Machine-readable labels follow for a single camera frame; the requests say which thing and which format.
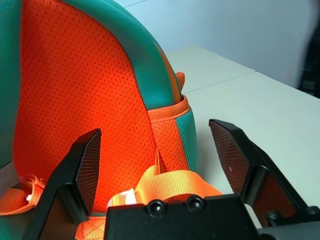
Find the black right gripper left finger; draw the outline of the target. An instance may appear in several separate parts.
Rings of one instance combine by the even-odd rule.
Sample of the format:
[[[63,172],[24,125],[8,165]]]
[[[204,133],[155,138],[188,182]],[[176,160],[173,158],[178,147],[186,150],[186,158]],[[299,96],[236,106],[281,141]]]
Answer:
[[[24,232],[26,240],[74,240],[89,220],[97,191],[101,136],[99,128],[80,136],[50,175]]]

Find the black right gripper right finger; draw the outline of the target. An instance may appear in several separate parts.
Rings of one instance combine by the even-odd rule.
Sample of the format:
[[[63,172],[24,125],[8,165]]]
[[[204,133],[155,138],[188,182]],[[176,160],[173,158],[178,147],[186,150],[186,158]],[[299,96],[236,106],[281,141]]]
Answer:
[[[263,227],[318,222],[320,209],[308,206],[269,155],[232,123],[208,123],[224,174]]]

